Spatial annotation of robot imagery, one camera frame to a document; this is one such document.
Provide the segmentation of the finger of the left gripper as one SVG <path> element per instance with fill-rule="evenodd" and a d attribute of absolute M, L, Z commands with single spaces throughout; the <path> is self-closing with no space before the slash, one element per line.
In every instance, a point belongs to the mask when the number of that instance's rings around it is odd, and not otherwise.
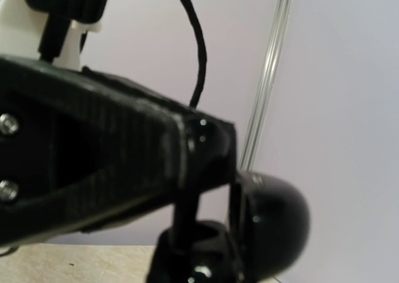
<path fill-rule="evenodd" d="M 90 69 L 1 56 L 1 246 L 92 232 L 174 203 L 180 192 L 231 183 L 234 125 L 140 84 Z"/>

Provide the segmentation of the black round charging case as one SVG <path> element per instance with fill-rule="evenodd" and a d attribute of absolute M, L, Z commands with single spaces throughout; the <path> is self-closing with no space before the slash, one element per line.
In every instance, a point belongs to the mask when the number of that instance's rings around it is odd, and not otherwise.
<path fill-rule="evenodd" d="M 197 220 L 199 198 L 176 203 L 147 282 L 260 282 L 288 269 L 306 246 L 307 201 L 282 179 L 239 172 L 230 185 L 228 225 Z"/>

